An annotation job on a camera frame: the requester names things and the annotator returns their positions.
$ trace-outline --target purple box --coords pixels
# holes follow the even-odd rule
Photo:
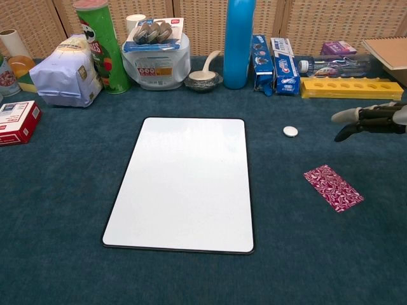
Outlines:
[[[348,55],[356,52],[356,49],[345,41],[329,41],[322,45],[321,55]]]

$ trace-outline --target whiteboard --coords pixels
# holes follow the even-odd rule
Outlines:
[[[102,241],[107,247],[252,252],[244,122],[145,119]]]

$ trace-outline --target teal table surface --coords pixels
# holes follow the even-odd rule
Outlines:
[[[203,62],[194,58],[194,70]],[[28,144],[0,147],[0,304],[406,304],[407,135],[333,141],[342,126],[332,114],[383,101],[268,98],[252,81],[206,94],[133,86],[86,109],[33,93],[3,103],[22,100],[43,117]],[[251,255],[103,247],[149,116],[245,121]],[[296,138],[283,135],[287,125]],[[324,164],[365,200],[336,213],[303,177]]]

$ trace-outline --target playing card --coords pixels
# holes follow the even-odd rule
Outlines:
[[[304,177],[337,212],[343,212],[364,200],[348,182],[327,165],[304,173]]]

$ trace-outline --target blue water bottle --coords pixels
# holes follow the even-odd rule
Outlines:
[[[224,40],[223,84],[229,89],[246,85],[256,0],[229,0]]]

